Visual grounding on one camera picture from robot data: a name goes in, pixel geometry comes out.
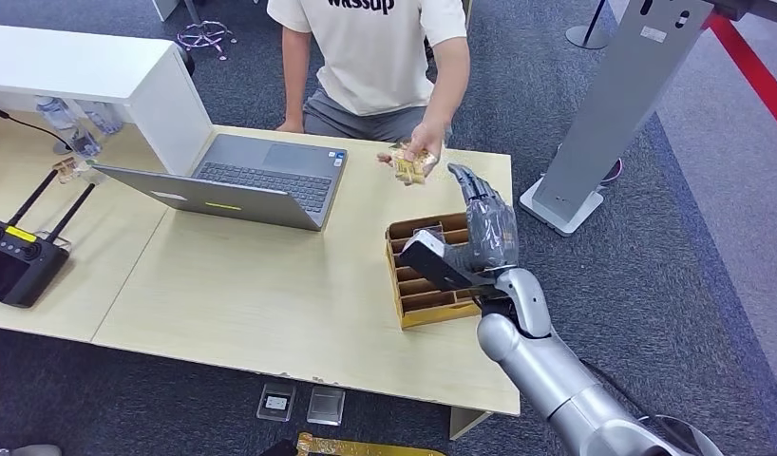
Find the gold wrapper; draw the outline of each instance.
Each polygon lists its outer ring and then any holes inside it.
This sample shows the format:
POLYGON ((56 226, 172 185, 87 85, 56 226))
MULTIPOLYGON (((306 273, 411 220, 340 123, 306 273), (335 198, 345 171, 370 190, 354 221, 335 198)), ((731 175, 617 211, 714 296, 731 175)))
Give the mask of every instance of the gold wrapper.
POLYGON ((298 456, 308 456, 312 453, 334 454, 337 456, 445 456, 438 451, 431 451, 429 449, 319 439, 307 432, 299 434, 296 449, 299 450, 298 456))
POLYGON ((406 160, 405 153, 410 140, 404 140, 391 147, 391 163, 394 165, 394 177, 403 183, 425 183, 425 167, 436 162, 436 157, 423 150, 413 161, 406 160))
POLYGON ((60 183, 67 183, 78 177, 78 163, 76 163, 75 159, 72 157, 68 157, 54 164, 53 169, 58 171, 60 183))

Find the snack package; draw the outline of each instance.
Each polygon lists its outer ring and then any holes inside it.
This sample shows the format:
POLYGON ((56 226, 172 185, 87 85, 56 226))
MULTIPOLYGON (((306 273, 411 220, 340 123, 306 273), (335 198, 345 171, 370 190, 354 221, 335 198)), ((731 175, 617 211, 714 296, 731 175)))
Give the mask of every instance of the snack package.
POLYGON ((405 154, 410 140, 402 140, 391 147, 391 155, 380 157, 381 162, 386 162, 394 167, 394 177, 406 185, 413 183, 425 183, 425 167, 436 162, 436 157, 423 150, 413 160, 406 160, 405 154))
POLYGON ((92 159, 81 160, 68 157, 55 163, 53 169, 59 172, 60 183, 67 183, 76 178, 81 178, 89 183, 99 185, 108 177, 104 173, 92 169, 93 164, 95 164, 95 161, 92 159))

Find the laptop keyboard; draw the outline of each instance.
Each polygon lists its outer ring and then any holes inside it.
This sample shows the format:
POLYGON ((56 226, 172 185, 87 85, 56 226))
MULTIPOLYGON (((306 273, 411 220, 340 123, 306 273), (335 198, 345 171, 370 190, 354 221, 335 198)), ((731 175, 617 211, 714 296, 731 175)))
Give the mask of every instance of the laptop keyboard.
POLYGON ((329 179, 324 178, 212 162, 205 163, 197 177, 205 181, 282 191, 294 197, 294 200, 307 212, 321 212, 331 184, 329 179))

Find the floor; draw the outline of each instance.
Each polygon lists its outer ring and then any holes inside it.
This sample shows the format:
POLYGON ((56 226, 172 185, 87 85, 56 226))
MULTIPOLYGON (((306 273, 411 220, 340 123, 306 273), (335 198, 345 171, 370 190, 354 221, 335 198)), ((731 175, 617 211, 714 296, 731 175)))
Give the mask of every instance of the floor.
MULTIPOLYGON (((227 62, 194 54, 196 86, 216 124, 281 120, 279 28, 264 3, 208 0, 201 10, 240 41, 227 62)), ((625 6, 611 3, 600 22, 608 30, 625 6)), ((187 23, 184 8, 160 23, 147 0, 96 5, 0 2, 0 24, 170 38, 187 23)), ((473 73, 452 146, 511 155, 515 193, 546 167, 601 61, 602 51, 563 38, 593 7, 473 7, 473 73)), ((739 28, 777 74, 777 28, 739 28)), ((726 57, 703 35, 626 152, 624 175, 573 237, 518 211, 521 264, 540 279, 554 325, 577 354, 653 409, 705 430, 725 454, 760 455, 777 451, 777 127, 726 57)), ((312 66, 320 65, 316 52, 312 66)), ((524 399, 520 417, 490 417, 450 443, 441 406, 349 391, 343 426, 321 427, 305 423, 312 386, 299 384, 292 421, 269 423, 254 417, 267 377, 41 336, 0 330, 0 369, 5 446, 257 455, 309 431, 448 455, 562 454, 524 399)))

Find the yellow sticker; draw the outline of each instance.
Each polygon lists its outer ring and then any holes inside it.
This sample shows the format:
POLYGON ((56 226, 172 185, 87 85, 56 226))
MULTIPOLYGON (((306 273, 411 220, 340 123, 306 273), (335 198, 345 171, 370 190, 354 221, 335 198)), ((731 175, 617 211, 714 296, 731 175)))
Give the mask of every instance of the yellow sticker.
POLYGON ((22 231, 19 228, 15 226, 10 226, 6 228, 6 233, 10 235, 14 235, 22 240, 26 240, 28 242, 33 242, 36 240, 36 236, 32 235, 31 233, 28 233, 27 231, 22 231))
POLYGON ((204 204, 212 207, 219 207, 221 209, 231 209, 233 211, 242 211, 243 208, 237 206, 227 206, 226 204, 216 204, 214 202, 205 202, 204 204))

